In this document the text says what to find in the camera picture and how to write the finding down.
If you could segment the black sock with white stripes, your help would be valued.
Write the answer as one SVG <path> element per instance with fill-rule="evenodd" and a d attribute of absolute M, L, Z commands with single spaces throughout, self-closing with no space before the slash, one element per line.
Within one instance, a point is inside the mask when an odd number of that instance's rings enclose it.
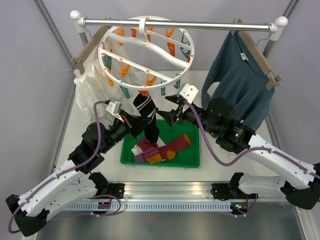
<path fill-rule="evenodd" d="M 139 93 L 133 100 L 133 105 L 138 110 L 142 117 L 150 118 L 150 122 L 144 129 L 144 135 L 151 145 L 158 142 L 160 130 L 156 123 L 156 113 L 158 108 L 156 107 L 151 96 L 144 96 Z"/>

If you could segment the teal front clothes peg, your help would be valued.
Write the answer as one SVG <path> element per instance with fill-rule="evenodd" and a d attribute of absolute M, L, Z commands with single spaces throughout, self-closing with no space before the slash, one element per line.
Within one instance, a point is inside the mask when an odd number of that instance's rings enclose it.
<path fill-rule="evenodd" d="M 167 82 L 167 81 L 166 81 L 165 79 L 162 79 L 160 83 L 163 85 L 163 84 L 165 84 L 166 82 Z M 163 86 L 163 87 L 160 88 L 160 94 L 161 94 L 162 96 L 165 96 L 165 95 L 166 95 L 166 87 L 165 87 L 165 86 Z"/>

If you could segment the orange front clothes peg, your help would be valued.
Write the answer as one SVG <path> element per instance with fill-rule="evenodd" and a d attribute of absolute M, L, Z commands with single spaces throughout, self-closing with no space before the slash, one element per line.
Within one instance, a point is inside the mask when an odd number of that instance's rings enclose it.
<path fill-rule="evenodd" d="M 142 95 L 145 98 L 148 98 L 150 96 L 150 94 L 147 90 L 139 90 L 138 92 L 140 95 Z"/>

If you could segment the white round clip hanger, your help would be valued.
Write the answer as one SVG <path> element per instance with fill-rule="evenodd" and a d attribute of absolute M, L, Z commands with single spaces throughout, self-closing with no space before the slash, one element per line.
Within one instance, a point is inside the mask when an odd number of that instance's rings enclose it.
<path fill-rule="evenodd" d="M 169 20 L 159 16 L 137 16 L 129 19 L 145 21 L 146 17 Z M 122 77 L 127 75 L 129 69 L 135 69 L 138 85 L 113 77 L 110 60 L 104 69 L 109 80 L 130 90 L 150 91 L 174 85 L 191 70 L 195 58 L 194 42 L 184 28 L 112 26 L 102 39 L 114 40 L 124 46 L 128 58 L 102 48 L 98 50 L 98 55 L 106 55 L 118 60 L 121 65 L 125 64 L 126 68 L 121 69 Z"/>

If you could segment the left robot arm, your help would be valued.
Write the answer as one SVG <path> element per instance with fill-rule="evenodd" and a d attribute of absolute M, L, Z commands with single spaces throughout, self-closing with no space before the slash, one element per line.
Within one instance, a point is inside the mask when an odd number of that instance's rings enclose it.
<path fill-rule="evenodd" d="M 91 123 L 81 143 L 56 171 L 26 193 L 7 197 L 5 202 L 12 213 L 8 231 L 32 236 L 74 203 L 94 196 L 105 198 L 109 183 L 93 170 L 104 161 L 103 154 L 127 135 L 137 137 L 153 120 L 152 115 L 134 116 L 121 110 L 109 127 L 99 120 Z"/>

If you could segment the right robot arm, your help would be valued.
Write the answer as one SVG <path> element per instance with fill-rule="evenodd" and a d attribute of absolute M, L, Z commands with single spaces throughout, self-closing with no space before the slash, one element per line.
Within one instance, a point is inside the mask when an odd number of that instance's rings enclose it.
<path fill-rule="evenodd" d="M 220 165 L 230 167 L 246 157 L 276 173 L 275 176 L 234 173 L 228 183 L 231 196 L 284 198 L 305 210 L 311 210 L 319 202 L 320 165 L 290 156 L 233 119 L 234 108 L 225 99 L 210 100 L 206 109 L 178 94 L 166 96 L 166 100 L 177 104 L 177 109 L 157 113 L 171 126 L 179 121 L 199 128 L 205 145 Z"/>

